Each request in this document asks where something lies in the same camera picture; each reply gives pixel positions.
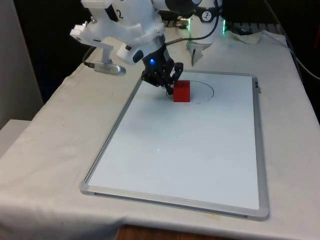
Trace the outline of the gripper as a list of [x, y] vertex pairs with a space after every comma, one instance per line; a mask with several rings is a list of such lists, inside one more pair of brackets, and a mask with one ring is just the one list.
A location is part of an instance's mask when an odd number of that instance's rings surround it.
[[145, 69], [141, 79], [155, 87], [165, 88], [167, 94], [172, 95], [172, 86], [179, 80], [184, 64], [173, 61], [165, 44], [144, 57], [142, 61]]

